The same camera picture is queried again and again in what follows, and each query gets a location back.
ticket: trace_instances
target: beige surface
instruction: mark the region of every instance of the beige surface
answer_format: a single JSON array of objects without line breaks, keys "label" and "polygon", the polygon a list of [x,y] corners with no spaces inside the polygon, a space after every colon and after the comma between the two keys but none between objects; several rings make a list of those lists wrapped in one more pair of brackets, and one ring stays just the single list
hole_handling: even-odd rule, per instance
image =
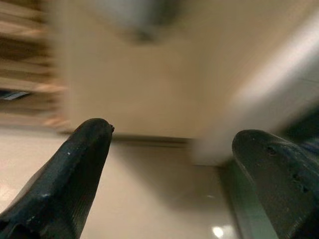
[{"label": "beige surface", "polygon": [[[0,211],[65,140],[0,128]],[[236,239],[213,167],[191,166],[181,148],[113,143],[82,239]]]},{"label": "beige surface", "polygon": [[317,0],[189,0],[158,42],[136,44],[90,1],[54,1],[71,127],[102,117],[116,133],[195,137]]}]

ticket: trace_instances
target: tiled floor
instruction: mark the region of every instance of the tiled floor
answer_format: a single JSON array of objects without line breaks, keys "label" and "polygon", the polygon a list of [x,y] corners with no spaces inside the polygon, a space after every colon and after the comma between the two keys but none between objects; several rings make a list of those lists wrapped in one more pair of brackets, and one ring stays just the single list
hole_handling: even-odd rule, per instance
[{"label": "tiled floor", "polygon": [[[3,210],[65,138],[0,135]],[[236,239],[215,169],[192,166],[186,155],[183,148],[113,143],[81,239],[217,238],[213,231]]]}]

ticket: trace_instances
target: blurry background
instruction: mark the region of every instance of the blurry background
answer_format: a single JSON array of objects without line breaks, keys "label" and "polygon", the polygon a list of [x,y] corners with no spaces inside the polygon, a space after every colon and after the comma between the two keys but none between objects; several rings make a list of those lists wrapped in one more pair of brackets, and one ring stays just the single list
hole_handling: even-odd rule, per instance
[{"label": "blurry background", "polygon": [[314,137],[318,56],[318,0],[0,0],[1,208],[100,117],[115,140],[83,238],[275,238],[231,142]]}]

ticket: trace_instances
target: floor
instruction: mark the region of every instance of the floor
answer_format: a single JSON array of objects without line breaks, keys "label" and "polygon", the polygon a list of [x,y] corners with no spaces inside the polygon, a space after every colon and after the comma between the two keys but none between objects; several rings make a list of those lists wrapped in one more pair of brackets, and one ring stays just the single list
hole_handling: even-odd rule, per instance
[{"label": "floor", "polygon": [[[0,211],[65,139],[0,128]],[[215,168],[192,166],[184,148],[114,142],[81,236],[106,238],[238,237]]]}]

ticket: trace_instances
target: black pointed object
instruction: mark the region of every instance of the black pointed object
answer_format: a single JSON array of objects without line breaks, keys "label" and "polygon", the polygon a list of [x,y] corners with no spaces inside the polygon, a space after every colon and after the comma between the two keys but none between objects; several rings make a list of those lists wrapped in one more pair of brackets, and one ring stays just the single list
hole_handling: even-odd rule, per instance
[{"label": "black pointed object", "polygon": [[319,238],[319,160],[261,130],[244,130],[233,154],[279,239]]},{"label": "black pointed object", "polygon": [[78,239],[92,206],[113,126],[81,124],[0,214],[0,239]]}]

